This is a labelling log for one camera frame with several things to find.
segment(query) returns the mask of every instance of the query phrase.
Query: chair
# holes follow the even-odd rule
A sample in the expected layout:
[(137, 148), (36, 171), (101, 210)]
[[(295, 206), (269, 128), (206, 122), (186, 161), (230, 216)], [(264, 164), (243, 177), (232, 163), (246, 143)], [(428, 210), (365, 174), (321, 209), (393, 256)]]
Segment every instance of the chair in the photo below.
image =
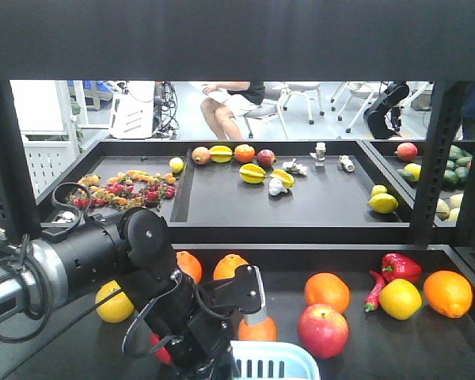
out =
[(264, 86), (266, 90), (264, 100), (260, 107), (243, 115), (246, 127), (248, 127), (248, 137), (253, 139), (253, 131), (249, 119), (264, 120), (272, 116), (278, 116), (282, 125), (283, 133), (285, 134), (285, 139), (288, 139), (285, 119), (282, 114), (282, 108), (288, 94), (288, 85), (283, 82), (265, 82)]
[(310, 96), (306, 93), (308, 91), (317, 91), (318, 99), (318, 109), (319, 115), (323, 116), (325, 113), (322, 111), (322, 82), (285, 82), (288, 85), (288, 95), (283, 105), (283, 110), (287, 110), (287, 103), (292, 96), (302, 96), (306, 98), (306, 103), (308, 104), (308, 123), (314, 124), (314, 117), (311, 113), (311, 99)]
[(343, 120), (341, 114), (347, 108), (348, 103), (352, 99), (364, 99), (363, 105), (351, 120), (348, 128), (345, 129), (345, 132), (350, 133), (357, 119), (364, 114), (366, 107), (371, 104), (371, 102), (377, 98), (380, 95), (380, 92), (385, 90), (387, 86), (383, 85), (381, 82), (346, 82), (346, 87), (350, 92), (350, 96), (344, 102), (341, 110), (338, 112), (338, 121)]

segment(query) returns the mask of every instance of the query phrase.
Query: red apple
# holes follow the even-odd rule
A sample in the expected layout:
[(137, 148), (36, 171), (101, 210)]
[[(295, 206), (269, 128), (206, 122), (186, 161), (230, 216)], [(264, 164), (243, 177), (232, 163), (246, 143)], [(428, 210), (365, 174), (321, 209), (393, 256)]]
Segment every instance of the red apple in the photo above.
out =
[(209, 162), (210, 158), (211, 154), (209, 152), (209, 149), (207, 149), (205, 146), (198, 146), (192, 152), (192, 160), (197, 165), (206, 165)]
[(314, 303), (299, 317), (301, 345), (316, 358), (328, 359), (340, 354), (348, 334), (347, 320), (329, 305)]
[[(158, 339), (157, 334), (154, 332), (151, 333), (151, 345), (154, 346), (157, 344), (160, 340)], [(158, 360), (160, 360), (162, 363), (167, 364), (168, 366), (173, 365), (173, 358), (171, 358), (171, 355), (167, 352), (165, 347), (162, 347), (160, 350), (155, 352), (155, 356), (157, 357)]]
[(275, 163), (276, 156), (272, 150), (263, 149), (256, 154), (256, 161), (263, 168), (270, 168)]
[(417, 157), (417, 147), (411, 142), (402, 142), (394, 152), (404, 162), (411, 162)]

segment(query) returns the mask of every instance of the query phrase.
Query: small pepper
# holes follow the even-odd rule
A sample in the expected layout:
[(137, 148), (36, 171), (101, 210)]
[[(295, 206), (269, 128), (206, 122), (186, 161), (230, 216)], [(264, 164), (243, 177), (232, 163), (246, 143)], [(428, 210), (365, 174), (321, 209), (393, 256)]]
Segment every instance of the small pepper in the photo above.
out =
[(380, 301), (378, 300), (378, 296), (384, 287), (386, 287), (386, 281), (383, 279), (380, 273), (375, 271), (370, 271), (370, 275), (373, 276), (375, 285), (371, 290), (371, 293), (366, 297), (364, 303), (364, 311), (374, 311), (380, 307)]
[(388, 283), (393, 279), (406, 279), (415, 283), (422, 273), (418, 263), (400, 253), (387, 253), (382, 258), (382, 276)]

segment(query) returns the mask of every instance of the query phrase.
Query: black shirt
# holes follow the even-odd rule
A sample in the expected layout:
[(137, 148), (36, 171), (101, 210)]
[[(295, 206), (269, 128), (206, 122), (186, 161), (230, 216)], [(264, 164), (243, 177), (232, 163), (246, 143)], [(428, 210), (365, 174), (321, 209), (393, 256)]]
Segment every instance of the black shirt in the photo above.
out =
[(260, 105), (264, 100), (266, 88), (264, 87), (264, 82), (250, 82), (250, 87), (244, 91), (227, 90), (227, 92), (230, 95), (234, 95), (236, 93), (241, 94), (248, 101), (251, 101), (255, 105)]

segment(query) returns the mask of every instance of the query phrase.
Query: person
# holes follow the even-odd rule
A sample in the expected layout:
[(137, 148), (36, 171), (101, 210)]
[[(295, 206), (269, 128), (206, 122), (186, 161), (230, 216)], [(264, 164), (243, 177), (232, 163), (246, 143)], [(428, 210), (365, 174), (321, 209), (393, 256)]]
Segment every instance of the person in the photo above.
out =
[(260, 106), (265, 87), (264, 82), (208, 82), (203, 92), (207, 98), (200, 109), (216, 138), (240, 140), (242, 135), (235, 118)]
[(475, 82), (468, 84), (461, 107), (462, 138), (475, 140)]

